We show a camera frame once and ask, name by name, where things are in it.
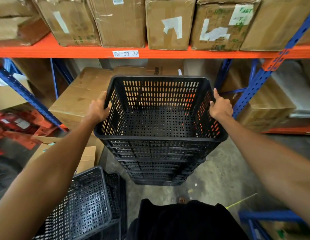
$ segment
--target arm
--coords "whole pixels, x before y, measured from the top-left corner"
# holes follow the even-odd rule
[[[0,239],[31,239],[67,194],[94,126],[109,114],[106,92],[66,137],[28,164],[0,201]]]
[[[246,129],[232,117],[228,99],[214,89],[210,115],[227,131],[264,187],[310,225],[310,161],[266,136]]]

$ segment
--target person's right arm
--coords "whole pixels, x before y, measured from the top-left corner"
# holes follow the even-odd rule
[[[210,115],[227,131],[245,161],[275,198],[298,214],[310,226],[310,161],[291,149],[255,133],[232,117],[228,99],[214,89]]]

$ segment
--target wheel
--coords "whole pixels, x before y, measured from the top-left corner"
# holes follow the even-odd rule
[[[22,167],[16,161],[0,156],[0,199],[21,171]]]

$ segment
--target person's left hand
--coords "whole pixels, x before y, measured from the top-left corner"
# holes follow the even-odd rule
[[[108,115],[110,108],[104,109],[107,92],[105,91],[101,99],[93,100],[89,105],[85,118],[91,120],[95,124],[104,121]]]

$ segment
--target stack of black crates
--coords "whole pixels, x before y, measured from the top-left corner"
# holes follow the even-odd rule
[[[94,134],[136,184],[180,185],[227,138],[203,77],[115,76]]]
[[[124,240],[126,183],[97,166],[73,177],[68,194],[45,220],[36,240]]]

